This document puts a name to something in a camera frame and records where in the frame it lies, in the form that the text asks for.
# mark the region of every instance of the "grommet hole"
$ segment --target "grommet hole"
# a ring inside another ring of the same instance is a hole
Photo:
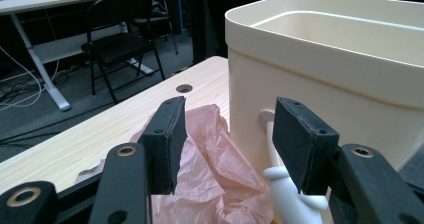
[[[31,203],[41,194],[38,187],[25,187],[15,192],[8,200],[7,205],[10,207],[20,207]]]
[[[188,93],[193,90],[193,87],[188,84],[183,84],[183,85],[177,86],[176,90],[179,93]]]
[[[135,147],[132,146],[125,146],[125,147],[121,147],[116,151],[116,154],[118,156],[130,156],[132,154],[134,154],[134,152],[136,151]]]
[[[107,223],[109,224],[120,224],[127,220],[127,212],[123,210],[116,211],[109,215]]]

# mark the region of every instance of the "dark background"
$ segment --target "dark background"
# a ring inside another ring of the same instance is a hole
[[[224,26],[225,12],[234,7],[258,0],[167,1],[174,31],[177,34],[188,31],[193,38],[193,64],[195,64],[214,55],[227,57]],[[424,2],[424,0],[404,1]],[[42,43],[54,40],[55,38],[58,39],[84,33],[85,11],[90,3],[79,3],[21,13],[18,14],[18,18],[21,20],[30,41],[33,44]],[[35,69],[9,16],[0,16],[0,45],[23,65]],[[67,68],[66,60],[63,60],[61,63],[60,68]],[[53,63],[45,65],[48,72],[53,72],[54,66]],[[0,52],[0,76],[15,67],[16,65]]]

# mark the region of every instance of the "table hole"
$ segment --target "table hole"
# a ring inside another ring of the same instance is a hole
[[[176,90],[179,93],[187,93],[187,92],[191,92],[191,90],[193,90],[193,87],[188,84],[183,84],[183,85],[177,86]]]

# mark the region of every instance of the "desk leg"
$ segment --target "desk leg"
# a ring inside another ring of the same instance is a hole
[[[37,53],[34,51],[34,47],[32,46],[31,42],[29,41],[24,29],[22,28],[21,23],[19,22],[18,18],[15,14],[10,15],[13,21],[13,24],[15,25],[16,29],[19,32],[19,35],[21,36],[22,40],[25,43],[25,47],[30,54],[32,60],[35,63],[35,66],[37,67],[38,71],[40,72],[41,77],[44,80],[44,87],[46,88],[47,92],[52,97],[53,101],[56,103],[56,105],[59,107],[61,111],[67,111],[71,109],[71,105],[66,101],[66,99],[62,96],[62,94],[59,92],[59,90],[54,86],[52,81],[50,80],[49,75],[47,74],[46,69],[43,66],[43,63],[41,62],[40,58],[38,57]]]

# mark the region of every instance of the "black folding chair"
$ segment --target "black folding chair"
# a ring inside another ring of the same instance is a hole
[[[90,6],[86,17],[87,43],[82,45],[81,48],[88,54],[90,61],[91,88],[93,95],[96,94],[95,79],[100,77],[94,75],[94,63],[98,64],[101,76],[106,82],[109,93],[115,104],[117,104],[118,99],[115,96],[114,90],[146,76],[140,76],[140,65],[143,54],[150,51],[154,51],[158,63],[158,70],[153,73],[160,71],[162,79],[165,80],[156,45],[151,40],[141,37],[138,33],[129,32],[121,32],[97,40],[93,39],[94,31],[128,23],[136,16],[146,15],[147,22],[149,22],[151,8],[151,0],[96,0]],[[121,70],[124,67],[133,67],[128,63],[128,60],[132,58],[137,58],[139,61],[136,78],[113,89],[108,79],[108,74]]]

